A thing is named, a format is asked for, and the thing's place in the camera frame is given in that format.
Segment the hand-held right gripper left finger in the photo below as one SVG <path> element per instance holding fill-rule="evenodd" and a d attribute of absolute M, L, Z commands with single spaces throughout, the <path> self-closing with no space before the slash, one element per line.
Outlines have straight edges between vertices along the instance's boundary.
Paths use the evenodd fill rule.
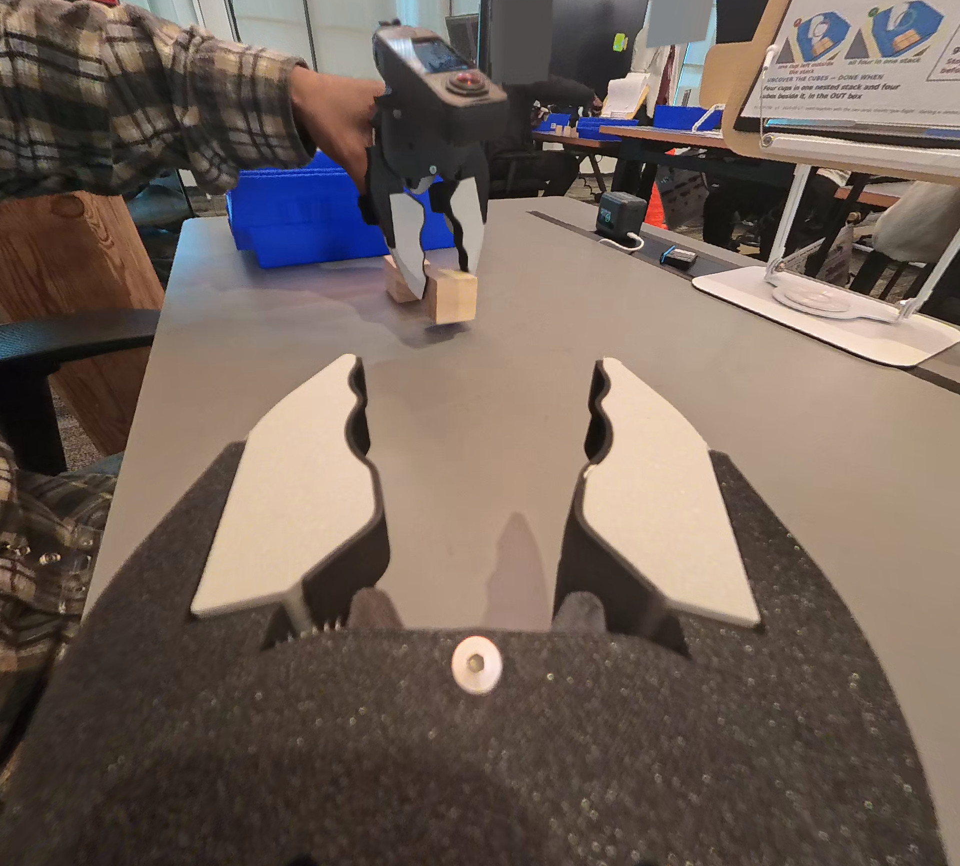
<path fill-rule="evenodd" d="M 391 550 L 369 460 L 366 376 L 342 355 L 251 429 L 190 612 L 278 605 L 289 620 L 346 620 Z"/>

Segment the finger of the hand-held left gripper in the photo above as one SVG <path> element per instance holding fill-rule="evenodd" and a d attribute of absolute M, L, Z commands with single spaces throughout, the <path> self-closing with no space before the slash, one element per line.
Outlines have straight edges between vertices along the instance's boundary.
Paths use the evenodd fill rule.
<path fill-rule="evenodd" d="M 475 275 L 486 228 L 476 178 L 463 179 L 456 184 L 450 195 L 448 215 L 459 268 L 464 273 Z"/>
<path fill-rule="evenodd" d="M 427 284 L 422 242 L 425 208 L 418 197 L 404 191 L 390 195 L 389 209 L 393 236 L 390 254 L 411 293 L 421 300 Z"/>

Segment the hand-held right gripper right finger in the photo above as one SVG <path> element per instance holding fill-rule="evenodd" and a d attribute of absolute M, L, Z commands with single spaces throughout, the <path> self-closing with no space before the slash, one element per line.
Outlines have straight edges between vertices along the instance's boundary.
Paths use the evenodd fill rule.
<path fill-rule="evenodd" d="M 592 375 L 557 611 L 590 595 L 607 628 L 671 628 L 679 615 L 759 627 L 709 444 L 620 360 L 598 359 Z"/>

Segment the wooden cube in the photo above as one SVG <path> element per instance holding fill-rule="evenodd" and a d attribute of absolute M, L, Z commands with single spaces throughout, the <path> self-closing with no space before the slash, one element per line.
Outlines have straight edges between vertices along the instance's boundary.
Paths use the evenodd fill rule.
<path fill-rule="evenodd" d="M 477 308 L 478 279 L 468 272 L 430 267 L 427 270 L 424 306 L 435 326 L 447 326 L 474 320 Z"/>
<path fill-rule="evenodd" d="M 394 261 L 393 256 L 388 255 L 383 258 L 383 278 L 385 281 L 386 292 L 388 296 L 399 305 L 413 304 L 426 296 L 426 289 L 433 282 L 433 277 L 429 270 L 429 260 L 424 262 L 427 285 L 422 297 L 417 297 L 404 280 L 400 269 Z"/>

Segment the blue plastic bin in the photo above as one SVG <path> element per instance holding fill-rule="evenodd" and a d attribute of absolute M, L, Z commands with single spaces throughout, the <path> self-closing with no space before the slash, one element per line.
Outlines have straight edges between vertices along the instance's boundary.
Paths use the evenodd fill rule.
<path fill-rule="evenodd" d="M 304 167 L 241 172 L 226 209 L 237 250 L 269 269 L 386 256 L 361 201 L 346 171 L 318 152 Z"/>

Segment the person's left forearm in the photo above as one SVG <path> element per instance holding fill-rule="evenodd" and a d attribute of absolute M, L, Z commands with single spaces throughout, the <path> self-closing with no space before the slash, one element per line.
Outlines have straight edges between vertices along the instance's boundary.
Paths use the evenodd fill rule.
<path fill-rule="evenodd" d="M 131 4 L 1 0 L 1 198 L 114 196 L 176 169 L 216 194 L 304 166 L 302 64 Z"/>

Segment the person's left hand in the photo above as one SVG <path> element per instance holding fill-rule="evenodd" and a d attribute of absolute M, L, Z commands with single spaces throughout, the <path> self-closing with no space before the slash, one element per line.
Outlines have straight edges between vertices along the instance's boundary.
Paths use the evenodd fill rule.
<path fill-rule="evenodd" d="M 386 88 L 382 80 L 319 73 L 303 66 L 291 72 L 294 122 L 315 147 L 341 165 L 365 195 L 373 117 Z"/>

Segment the black battery charger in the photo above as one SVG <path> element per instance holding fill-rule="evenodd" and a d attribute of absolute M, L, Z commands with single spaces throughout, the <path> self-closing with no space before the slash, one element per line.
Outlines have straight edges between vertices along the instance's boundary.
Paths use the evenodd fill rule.
<path fill-rule="evenodd" d="M 595 232 L 621 244 L 641 233 L 648 201 L 629 192 L 607 191 L 598 202 Z"/>

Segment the black monitor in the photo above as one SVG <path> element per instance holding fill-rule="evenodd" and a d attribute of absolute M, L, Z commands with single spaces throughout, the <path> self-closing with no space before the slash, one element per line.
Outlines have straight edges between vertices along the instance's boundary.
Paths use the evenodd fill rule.
<path fill-rule="evenodd" d="M 750 43 L 755 37 L 768 1 L 716 0 L 714 43 Z"/>
<path fill-rule="evenodd" d="M 552 0 L 549 71 L 606 96 L 631 70 L 651 0 Z"/>

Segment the white paper stack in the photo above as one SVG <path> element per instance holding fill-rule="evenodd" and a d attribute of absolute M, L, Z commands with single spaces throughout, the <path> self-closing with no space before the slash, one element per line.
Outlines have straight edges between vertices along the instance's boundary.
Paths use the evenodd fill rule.
<path fill-rule="evenodd" d="M 650 74 L 629 72 L 609 81 L 601 116 L 607 119 L 633 119 L 649 95 Z"/>

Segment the wooden-top desk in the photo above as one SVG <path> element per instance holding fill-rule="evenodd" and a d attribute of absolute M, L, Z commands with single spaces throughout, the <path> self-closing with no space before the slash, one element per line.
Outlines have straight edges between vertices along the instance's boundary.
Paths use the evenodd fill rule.
<path fill-rule="evenodd" d="M 661 167 L 703 174 L 709 181 L 733 181 L 780 191 L 788 190 L 794 182 L 795 164 L 735 153 L 718 131 L 639 126 L 620 133 L 620 140 L 599 141 L 580 139 L 559 129 L 534 130 L 533 139 L 540 144 L 557 143 L 589 159 L 601 191 L 629 187 L 634 176 L 654 180 Z"/>

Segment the person in plaid shirt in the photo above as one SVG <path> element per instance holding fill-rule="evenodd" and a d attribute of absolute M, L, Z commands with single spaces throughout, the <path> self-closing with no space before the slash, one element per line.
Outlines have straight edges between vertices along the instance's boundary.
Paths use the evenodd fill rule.
<path fill-rule="evenodd" d="M 2 764 L 79 628 L 122 460 L 46 476 L 1 442 Z"/>

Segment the black office chair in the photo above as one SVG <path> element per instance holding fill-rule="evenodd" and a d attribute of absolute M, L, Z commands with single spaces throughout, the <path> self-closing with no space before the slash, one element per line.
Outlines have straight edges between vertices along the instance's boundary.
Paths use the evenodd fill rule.
<path fill-rule="evenodd" d="M 49 378 L 67 362 L 149 347 L 158 309 L 112 308 L 1 326 L 1 431 L 19 467 L 55 476 L 66 459 Z"/>

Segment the wooden pillar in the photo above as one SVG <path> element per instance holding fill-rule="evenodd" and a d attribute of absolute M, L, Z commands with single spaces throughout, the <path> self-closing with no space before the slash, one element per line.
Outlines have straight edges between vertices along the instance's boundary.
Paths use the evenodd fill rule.
<path fill-rule="evenodd" d="M 164 292 L 121 196 L 85 191 L 1 204 L 2 320 L 161 309 Z M 98 452 L 126 449 L 148 347 L 67 363 L 54 390 Z"/>

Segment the white instruction sheet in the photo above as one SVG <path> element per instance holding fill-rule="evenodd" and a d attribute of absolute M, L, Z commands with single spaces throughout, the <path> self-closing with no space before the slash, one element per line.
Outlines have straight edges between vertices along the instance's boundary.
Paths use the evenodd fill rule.
<path fill-rule="evenodd" d="M 959 0 L 790 0 L 750 118 L 958 129 Z"/>

